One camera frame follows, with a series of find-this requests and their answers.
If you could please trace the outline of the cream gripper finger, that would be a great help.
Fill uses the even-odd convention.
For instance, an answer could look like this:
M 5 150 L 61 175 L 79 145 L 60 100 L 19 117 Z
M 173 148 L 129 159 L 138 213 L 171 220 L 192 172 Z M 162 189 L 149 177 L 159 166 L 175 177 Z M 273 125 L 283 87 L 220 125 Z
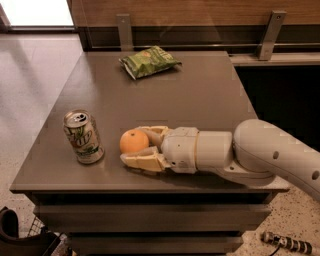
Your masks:
M 171 167 L 156 146 L 148 147 L 134 153 L 121 154 L 120 159 L 128 167 L 151 172 L 161 172 Z
M 168 126 L 139 126 L 138 130 L 144 132 L 149 142 L 157 147 L 162 145 L 165 135 L 171 131 Z

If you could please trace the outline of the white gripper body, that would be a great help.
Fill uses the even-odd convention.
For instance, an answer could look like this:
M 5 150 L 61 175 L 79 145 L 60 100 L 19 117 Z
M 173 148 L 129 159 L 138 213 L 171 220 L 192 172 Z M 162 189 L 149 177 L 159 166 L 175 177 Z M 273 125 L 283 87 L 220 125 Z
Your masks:
M 164 136 L 161 150 L 174 172 L 194 174 L 197 171 L 195 148 L 198 134 L 195 127 L 178 127 Z

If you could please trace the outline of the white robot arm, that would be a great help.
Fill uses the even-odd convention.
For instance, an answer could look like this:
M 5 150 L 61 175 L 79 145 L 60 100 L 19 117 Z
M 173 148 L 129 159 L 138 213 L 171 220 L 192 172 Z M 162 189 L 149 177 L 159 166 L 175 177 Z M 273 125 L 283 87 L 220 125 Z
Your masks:
M 263 120 L 245 120 L 234 132 L 141 126 L 126 131 L 119 146 L 121 161 L 131 168 L 205 171 L 243 185 L 279 176 L 320 200 L 320 152 Z

